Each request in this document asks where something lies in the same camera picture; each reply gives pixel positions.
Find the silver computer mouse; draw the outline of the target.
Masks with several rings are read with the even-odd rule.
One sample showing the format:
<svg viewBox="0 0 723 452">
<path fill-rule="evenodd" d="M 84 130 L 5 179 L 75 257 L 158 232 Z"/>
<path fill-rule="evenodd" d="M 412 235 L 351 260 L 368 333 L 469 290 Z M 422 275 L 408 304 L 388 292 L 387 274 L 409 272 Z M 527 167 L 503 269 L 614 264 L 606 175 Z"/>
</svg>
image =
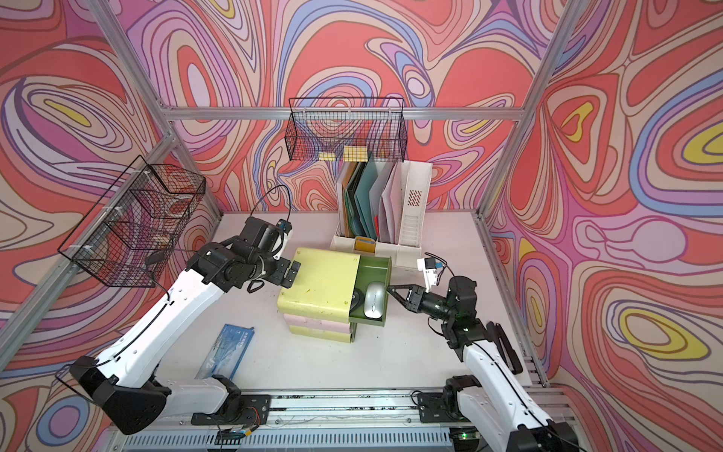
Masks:
<svg viewBox="0 0 723 452">
<path fill-rule="evenodd" d="M 386 287 L 382 282 L 371 282 L 365 291 L 363 310 L 365 316 L 371 319 L 382 318 L 386 305 Z"/>
</svg>

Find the yellow-green drawer cabinet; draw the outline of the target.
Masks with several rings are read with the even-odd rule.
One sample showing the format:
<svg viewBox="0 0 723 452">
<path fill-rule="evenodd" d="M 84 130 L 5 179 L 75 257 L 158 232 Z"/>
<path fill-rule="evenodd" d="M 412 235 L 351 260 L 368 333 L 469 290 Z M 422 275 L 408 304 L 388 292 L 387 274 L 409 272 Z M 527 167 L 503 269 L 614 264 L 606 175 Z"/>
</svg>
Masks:
<svg viewBox="0 0 723 452">
<path fill-rule="evenodd" d="M 361 256 L 299 248 L 293 286 L 281 291 L 277 307 L 290 333 L 350 344 L 356 327 L 350 320 Z"/>
</svg>

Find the green drawer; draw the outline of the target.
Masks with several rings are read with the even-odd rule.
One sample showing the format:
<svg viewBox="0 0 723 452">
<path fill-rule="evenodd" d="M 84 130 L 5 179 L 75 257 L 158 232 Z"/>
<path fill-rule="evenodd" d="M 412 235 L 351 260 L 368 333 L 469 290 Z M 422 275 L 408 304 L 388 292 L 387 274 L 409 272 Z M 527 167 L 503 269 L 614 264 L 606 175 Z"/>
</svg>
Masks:
<svg viewBox="0 0 723 452">
<path fill-rule="evenodd" d="M 391 269 L 392 262 L 388 257 L 360 257 L 349 311 L 351 323 L 385 325 Z"/>
</svg>

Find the black Lecoo mouse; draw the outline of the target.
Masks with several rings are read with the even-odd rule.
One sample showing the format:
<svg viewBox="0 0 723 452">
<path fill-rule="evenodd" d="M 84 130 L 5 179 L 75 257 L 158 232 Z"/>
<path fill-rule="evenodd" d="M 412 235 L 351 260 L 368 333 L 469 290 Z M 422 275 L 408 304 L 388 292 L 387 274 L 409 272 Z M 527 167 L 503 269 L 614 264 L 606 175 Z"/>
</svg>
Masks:
<svg viewBox="0 0 723 452">
<path fill-rule="evenodd" d="M 352 294 L 352 299 L 350 301 L 350 313 L 352 313 L 354 310 L 358 309 L 359 307 L 363 306 L 363 303 L 365 302 L 365 294 L 363 291 L 359 290 L 359 288 L 355 288 Z"/>
</svg>

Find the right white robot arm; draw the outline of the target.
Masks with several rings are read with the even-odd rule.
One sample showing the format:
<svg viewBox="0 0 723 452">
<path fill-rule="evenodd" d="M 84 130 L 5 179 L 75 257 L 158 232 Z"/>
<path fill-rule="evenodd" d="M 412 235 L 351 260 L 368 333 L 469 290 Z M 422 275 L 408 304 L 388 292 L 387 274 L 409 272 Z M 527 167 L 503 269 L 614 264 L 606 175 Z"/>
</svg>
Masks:
<svg viewBox="0 0 723 452">
<path fill-rule="evenodd" d="M 442 322 L 442 337 L 470 373 L 446 381 L 442 406 L 470 421 L 491 451 L 581 451 L 574 429 L 553 420 L 532 399 L 505 363 L 490 322 L 476 312 L 476 282 L 450 279 L 442 297 L 418 284 L 395 284 L 387 292 L 408 311 Z"/>
</svg>

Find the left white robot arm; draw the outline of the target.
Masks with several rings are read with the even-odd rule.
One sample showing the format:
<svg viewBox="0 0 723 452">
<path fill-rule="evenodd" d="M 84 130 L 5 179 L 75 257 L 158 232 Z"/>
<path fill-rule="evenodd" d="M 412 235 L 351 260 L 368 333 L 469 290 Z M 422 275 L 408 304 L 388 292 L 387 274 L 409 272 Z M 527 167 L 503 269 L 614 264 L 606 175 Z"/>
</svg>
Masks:
<svg viewBox="0 0 723 452">
<path fill-rule="evenodd" d="M 211 423 L 260 423 L 230 379 L 158 380 L 156 369 L 181 334 L 233 288 L 253 282 L 293 286 L 301 264 L 265 250 L 237 254 L 229 242 L 211 243 L 188 261 L 166 294 L 137 324 L 96 357 L 82 356 L 70 373 L 115 427 L 133 435 L 164 417 L 192 414 Z"/>
</svg>

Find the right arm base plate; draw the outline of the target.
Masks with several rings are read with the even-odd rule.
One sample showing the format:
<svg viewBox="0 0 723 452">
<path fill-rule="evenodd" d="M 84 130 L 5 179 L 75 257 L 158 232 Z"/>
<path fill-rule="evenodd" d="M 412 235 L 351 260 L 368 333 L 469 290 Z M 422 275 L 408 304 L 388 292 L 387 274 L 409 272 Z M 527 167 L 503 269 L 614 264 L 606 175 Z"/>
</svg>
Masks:
<svg viewBox="0 0 723 452">
<path fill-rule="evenodd" d="M 459 423 L 464 417 L 453 412 L 443 393 L 414 391 L 410 394 L 423 424 Z"/>
</svg>

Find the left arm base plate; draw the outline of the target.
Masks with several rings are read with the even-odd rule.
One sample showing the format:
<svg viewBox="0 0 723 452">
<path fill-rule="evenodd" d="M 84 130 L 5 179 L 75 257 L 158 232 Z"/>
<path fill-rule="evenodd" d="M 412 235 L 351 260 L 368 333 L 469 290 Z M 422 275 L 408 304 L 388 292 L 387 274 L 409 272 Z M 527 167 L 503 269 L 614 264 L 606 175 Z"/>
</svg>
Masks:
<svg viewBox="0 0 723 452">
<path fill-rule="evenodd" d="M 191 416 L 194 426 L 263 426 L 270 413 L 270 395 L 239 395 L 225 402 L 214 414 Z"/>
</svg>

